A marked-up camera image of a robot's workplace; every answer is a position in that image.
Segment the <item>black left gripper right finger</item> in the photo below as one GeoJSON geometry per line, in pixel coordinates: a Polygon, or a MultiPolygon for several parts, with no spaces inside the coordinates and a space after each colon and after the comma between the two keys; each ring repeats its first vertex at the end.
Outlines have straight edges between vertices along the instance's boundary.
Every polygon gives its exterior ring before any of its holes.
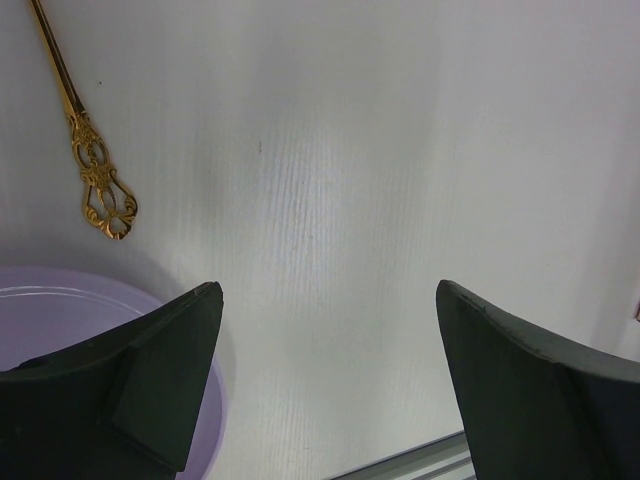
{"type": "Polygon", "coordinates": [[[479,479],[636,479],[639,365],[436,290],[441,338],[479,479]]]}

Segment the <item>gold ornate spoon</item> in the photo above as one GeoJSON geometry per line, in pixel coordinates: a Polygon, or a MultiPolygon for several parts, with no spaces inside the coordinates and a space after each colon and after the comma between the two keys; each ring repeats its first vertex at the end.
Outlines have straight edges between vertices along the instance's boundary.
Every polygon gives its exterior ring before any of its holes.
{"type": "Polygon", "coordinates": [[[84,218],[108,238],[122,240],[132,230],[138,202],[119,178],[109,150],[76,92],[42,4],[35,0],[28,4],[51,62],[69,126],[71,151],[83,183],[84,218]]]}

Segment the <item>lilac plastic plate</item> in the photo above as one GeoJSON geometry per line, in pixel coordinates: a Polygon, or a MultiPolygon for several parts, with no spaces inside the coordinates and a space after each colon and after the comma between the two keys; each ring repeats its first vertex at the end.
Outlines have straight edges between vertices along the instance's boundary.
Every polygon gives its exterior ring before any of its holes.
{"type": "MultiPolygon", "coordinates": [[[[107,277],[47,267],[1,269],[1,368],[19,364],[118,327],[162,301],[107,277]]],[[[179,479],[205,479],[223,442],[227,396],[212,363],[194,439],[179,479]]]]}

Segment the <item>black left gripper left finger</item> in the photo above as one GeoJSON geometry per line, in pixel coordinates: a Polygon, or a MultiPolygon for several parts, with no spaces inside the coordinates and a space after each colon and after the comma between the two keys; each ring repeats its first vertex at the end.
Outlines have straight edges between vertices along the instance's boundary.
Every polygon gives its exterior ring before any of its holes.
{"type": "Polygon", "coordinates": [[[1,374],[4,479],[173,479],[184,471],[223,291],[205,282],[1,374]]]}

